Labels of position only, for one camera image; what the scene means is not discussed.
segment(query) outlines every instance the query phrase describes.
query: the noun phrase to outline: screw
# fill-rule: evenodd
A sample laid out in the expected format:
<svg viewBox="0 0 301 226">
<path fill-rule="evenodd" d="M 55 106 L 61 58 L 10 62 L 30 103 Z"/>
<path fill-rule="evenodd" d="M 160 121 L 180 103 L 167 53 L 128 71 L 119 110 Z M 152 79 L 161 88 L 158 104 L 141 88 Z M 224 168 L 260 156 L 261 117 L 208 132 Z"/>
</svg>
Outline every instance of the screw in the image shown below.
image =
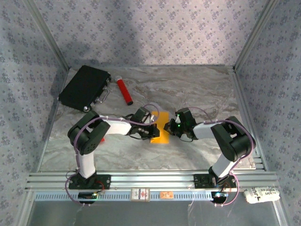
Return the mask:
<svg viewBox="0 0 301 226">
<path fill-rule="evenodd" d="M 89 108 L 87 106 L 84 106 L 84 112 L 88 112 Z"/>
</svg>

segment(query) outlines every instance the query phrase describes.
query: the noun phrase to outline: red marker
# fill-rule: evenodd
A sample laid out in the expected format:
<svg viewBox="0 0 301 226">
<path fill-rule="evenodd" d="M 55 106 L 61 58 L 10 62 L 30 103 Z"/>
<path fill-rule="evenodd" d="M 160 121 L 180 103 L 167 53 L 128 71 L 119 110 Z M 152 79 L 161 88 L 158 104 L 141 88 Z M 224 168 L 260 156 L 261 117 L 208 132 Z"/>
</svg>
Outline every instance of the red marker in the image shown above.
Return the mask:
<svg viewBox="0 0 301 226">
<path fill-rule="evenodd" d="M 124 100 L 126 101 L 127 105 L 132 105 L 133 104 L 133 100 L 127 90 L 126 85 L 124 84 L 122 77 L 121 76 L 117 76 L 115 78 L 117 85 L 119 86 L 119 89 L 124 97 Z"/>
</svg>

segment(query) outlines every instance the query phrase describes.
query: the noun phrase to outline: yellow block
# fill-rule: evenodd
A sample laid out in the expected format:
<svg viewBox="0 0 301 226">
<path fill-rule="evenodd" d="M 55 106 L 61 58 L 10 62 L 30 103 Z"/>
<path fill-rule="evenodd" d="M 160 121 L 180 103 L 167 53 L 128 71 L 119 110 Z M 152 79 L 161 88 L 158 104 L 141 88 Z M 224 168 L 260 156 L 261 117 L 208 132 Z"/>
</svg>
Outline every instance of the yellow block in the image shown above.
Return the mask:
<svg viewBox="0 0 301 226">
<path fill-rule="evenodd" d="M 160 112 L 159 118 L 156 121 L 157 128 L 160 130 L 160 136 L 152 138 L 150 142 L 152 144 L 168 144 L 169 143 L 169 133 L 164 130 L 165 124 L 169 122 L 168 112 Z"/>
</svg>

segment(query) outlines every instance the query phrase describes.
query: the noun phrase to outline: sticker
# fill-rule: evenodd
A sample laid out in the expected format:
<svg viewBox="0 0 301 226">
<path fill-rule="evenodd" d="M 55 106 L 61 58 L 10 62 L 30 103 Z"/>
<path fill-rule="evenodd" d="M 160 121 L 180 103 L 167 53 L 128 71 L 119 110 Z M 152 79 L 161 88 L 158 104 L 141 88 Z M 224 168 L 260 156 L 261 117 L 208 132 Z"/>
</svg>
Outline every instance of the sticker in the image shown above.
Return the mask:
<svg viewBox="0 0 301 226">
<path fill-rule="evenodd" d="M 173 192 L 160 192 L 160 199 L 173 199 L 174 193 Z"/>
<path fill-rule="evenodd" d="M 132 188 L 131 201 L 149 202 L 150 189 L 149 188 Z"/>
</svg>

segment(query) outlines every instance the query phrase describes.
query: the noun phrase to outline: floral wallpaper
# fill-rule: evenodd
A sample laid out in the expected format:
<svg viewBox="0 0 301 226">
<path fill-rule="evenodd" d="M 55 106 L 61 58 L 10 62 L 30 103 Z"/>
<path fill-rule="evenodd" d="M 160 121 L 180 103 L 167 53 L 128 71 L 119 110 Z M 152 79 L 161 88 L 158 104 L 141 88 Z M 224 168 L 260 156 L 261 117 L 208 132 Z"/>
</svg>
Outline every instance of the floral wallpaper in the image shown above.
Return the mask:
<svg viewBox="0 0 301 226">
<path fill-rule="evenodd" d="M 239 72 L 292 222 L 301 225 L 301 2 L 277 6 Z"/>
<path fill-rule="evenodd" d="M 65 72 L 21 0 L 1 1 L 0 29 L 0 225 L 11 226 Z"/>
<path fill-rule="evenodd" d="M 266 0 L 35 0 L 70 67 L 233 65 Z"/>
</svg>

